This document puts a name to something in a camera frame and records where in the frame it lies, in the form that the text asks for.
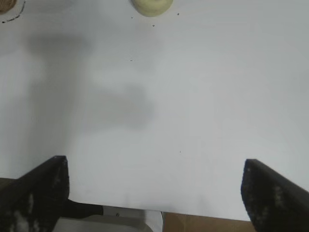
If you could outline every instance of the white surface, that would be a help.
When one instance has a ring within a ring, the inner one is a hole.
[[[67,155],[73,200],[233,219],[246,158],[308,190],[308,11],[30,0],[0,25],[0,176]]]

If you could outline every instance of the brown object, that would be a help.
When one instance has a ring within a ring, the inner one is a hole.
[[[164,232],[255,232],[249,221],[166,214]]]
[[[4,14],[16,5],[17,0],[0,0],[0,14]]]

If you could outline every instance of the round object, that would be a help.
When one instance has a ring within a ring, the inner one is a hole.
[[[154,17],[167,11],[173,0],[132,0],[132,2],[139,13]]]
[[[17,0],[0,0],[0,14],[4,14],[12,9]]]

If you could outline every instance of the white table surface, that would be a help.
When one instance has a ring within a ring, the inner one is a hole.
[[[308,12],[29,0],[0,25],[0,176],[66,155],[73,200],[232,219],[246,158],[308,190]]]

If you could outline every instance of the floor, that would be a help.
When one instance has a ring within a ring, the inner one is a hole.
[[[255,232],[251,222],[167,214],[164,232]]]

